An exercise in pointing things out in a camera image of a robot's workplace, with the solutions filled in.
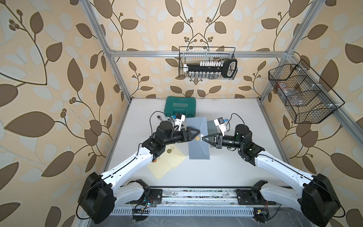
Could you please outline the light blue envelope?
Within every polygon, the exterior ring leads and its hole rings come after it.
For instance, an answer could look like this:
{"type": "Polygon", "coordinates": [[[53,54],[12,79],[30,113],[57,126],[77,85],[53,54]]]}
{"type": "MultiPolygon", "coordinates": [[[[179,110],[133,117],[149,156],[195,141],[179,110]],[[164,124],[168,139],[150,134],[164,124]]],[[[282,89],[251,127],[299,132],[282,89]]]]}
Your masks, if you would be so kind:
{"type": "Polygon", "coordinates": [[[214,120],[207,121],[208,135],[220,133],[219,127],[215,125],[214,120]]]}

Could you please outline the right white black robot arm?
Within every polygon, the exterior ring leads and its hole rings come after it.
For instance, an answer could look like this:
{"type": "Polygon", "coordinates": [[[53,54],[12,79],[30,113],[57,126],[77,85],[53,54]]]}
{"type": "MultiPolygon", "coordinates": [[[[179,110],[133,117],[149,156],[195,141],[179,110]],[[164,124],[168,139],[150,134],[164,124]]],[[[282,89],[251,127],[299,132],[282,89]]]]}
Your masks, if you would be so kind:
{"type": "Polygon", "coordinates": [[[235,148],[244,161],[266,170],[289,186],[258,181],[251,187],[251,201],[255,204],[271,201],[288,206],[318,227],[327,226],[342,207],[326,176],[314,176],[275,158],[252,141],[252,132],[244,124],[235,127],[233,136],[214,133],[201,138],[215,148],[235,148]]]}

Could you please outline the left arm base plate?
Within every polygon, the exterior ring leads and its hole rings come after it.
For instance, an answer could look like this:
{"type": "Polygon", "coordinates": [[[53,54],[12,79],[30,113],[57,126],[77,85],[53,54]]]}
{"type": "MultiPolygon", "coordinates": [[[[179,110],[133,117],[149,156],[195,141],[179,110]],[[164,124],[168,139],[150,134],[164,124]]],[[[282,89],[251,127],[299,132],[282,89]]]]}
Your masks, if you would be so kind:
{"type": "Polygon", "coordinates": [[[150,199],[150,204],[160,204],[163,198],[163,190],[152,188],[147,183],[145,183],[142,179],[133,180],[127,183],[127,186],[135,185],[136,183],[140,184],[144,190],[144,193],[138,200],[133,200],[128,202],[128,204],[146,204],[146,200],[150,199]]]}

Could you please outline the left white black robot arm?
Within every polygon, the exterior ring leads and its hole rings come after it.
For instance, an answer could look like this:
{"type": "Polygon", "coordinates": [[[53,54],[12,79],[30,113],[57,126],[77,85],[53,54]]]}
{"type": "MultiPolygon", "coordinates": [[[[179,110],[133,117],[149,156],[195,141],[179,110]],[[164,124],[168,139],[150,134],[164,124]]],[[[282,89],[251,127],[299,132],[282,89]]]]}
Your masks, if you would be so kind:
{"type": "Polygon", "coordinates": [[[166,146],[194,140],[200,131],[186,127],[179,129],[169,121],[162,121],[156,132],[138,146],[138,151],[114,168],[91,173],[78,199],[81,207],[95,224],[103,222],[118,205],[147,199],[150,187],[141,179],[130,185],[124,183],[144,166],[161,156],[166,146]]]}

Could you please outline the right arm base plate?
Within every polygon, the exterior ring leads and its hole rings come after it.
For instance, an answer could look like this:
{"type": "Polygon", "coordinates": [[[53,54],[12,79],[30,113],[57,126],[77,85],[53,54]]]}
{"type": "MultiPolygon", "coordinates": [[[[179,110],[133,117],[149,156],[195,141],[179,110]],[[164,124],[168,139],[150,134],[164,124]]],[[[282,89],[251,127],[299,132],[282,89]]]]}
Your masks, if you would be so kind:
{"type": "Polygon", "coordinates": [[[276,202],[267,201],[263,198],[260,190],[262,186],[267,184],[265,180],[260,180],[254,184],[251,188],[237,189],[236,195],[239,205],[276,205],[276,202]]]}

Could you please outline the dark grey envelope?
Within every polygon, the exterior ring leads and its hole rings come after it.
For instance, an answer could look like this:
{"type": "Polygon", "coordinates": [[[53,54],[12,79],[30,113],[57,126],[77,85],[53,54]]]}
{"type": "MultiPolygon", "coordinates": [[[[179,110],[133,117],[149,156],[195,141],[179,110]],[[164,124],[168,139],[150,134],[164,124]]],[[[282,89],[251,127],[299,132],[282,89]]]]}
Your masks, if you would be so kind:
{"type": "Polygon", "coordinates": [[[202,140],[203,136],[208,135],[207,118],[205,116],[187,118],[186,126],[200,130],[200,134],[193,141],[188,142],[189,159],[209,160],[209,144],[202,140]]]}

